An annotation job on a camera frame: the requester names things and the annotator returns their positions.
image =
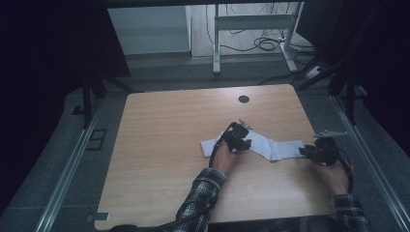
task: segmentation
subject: hand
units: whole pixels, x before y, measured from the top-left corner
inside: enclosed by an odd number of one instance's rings
[[[226,175],[237,159],[238,156],[230,153],[228,144],[225,141],[222,141],[217,149],[217,152],[215,153],[215,159],[212,167]]]
[[[349,179],[339,160],[331,166],[324,166],[314,161],[312,164],[333,195],[349,193]]]

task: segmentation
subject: wooden floor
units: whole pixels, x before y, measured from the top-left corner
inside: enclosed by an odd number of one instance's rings
[[[223,4],[219,5],[220,15],[269,15],[269,14],[288,14],[293,13],[297,3],[259,3],[259,4]],[[214,47],[214,17],[215,5],[191,6],[191,55],[192,57],[213,56]],[[277,43],[263,45],[265,48],[276,48],[273,51],[265,51],[255,47],[254,41],[261,38],[271,38],[277,40],[281,34],[279,30],[246,30],[239,31],[220,31],[220,54],[221,55],[249,55],[249,54],[272,54],[281,53]],[[308,41],[294,33],[291,43],[300,45],[310,45]],[[230,46],[239,50],[224,47]]]

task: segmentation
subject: wooden table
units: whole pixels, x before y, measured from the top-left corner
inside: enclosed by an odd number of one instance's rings
[[[239,102],[248,96],[248,103]],[[129,95],[96,220],[156,226],[175,219],[193,179],[208,165],[200,141],[242,119],[275,141],[314,140],[290,85],[236,87]],[[325,215],[330,193],[306,159],[270,163],[252,151],[231,169],[211,222]]]

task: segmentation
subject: plaid shirt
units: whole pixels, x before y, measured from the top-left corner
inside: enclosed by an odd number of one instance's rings
[[[356,195],[335,195],[334,204],[340,231],[371,231],[370,221],[366,218],[362,204]]]
[[[193,181],[190,194],[178,210],[176,219],[196,215],[205,207],[209,207],[210,210],[205,211],[200,217],[178,225],[172,231],[208,231],[209,218],[215,204],[217,204],[218,194],[225,180],[226,176],[217,169],[204,168]],[[340,231],[371,231],[370,222],[367,220],[357,196],[351,194],[336,195],[334,200]]]

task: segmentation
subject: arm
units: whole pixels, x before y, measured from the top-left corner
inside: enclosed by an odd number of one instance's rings
[[[337,223],[341,231],[370,232],[371,224],[359,198],[349,194],[349,181],[341,163],[337,161],[331,166],[324,166],[314,162],[313,167],[334,195]]]
[[[220,188],[236,159],[237,156],[230,153],[227,144],[222,142],[212,168],[204,168],[193,181],[187,199],[178,210],[176,220],[196,215],[198,217],[178,225],[173,231],[208,231],[209,219],[217,204]]]

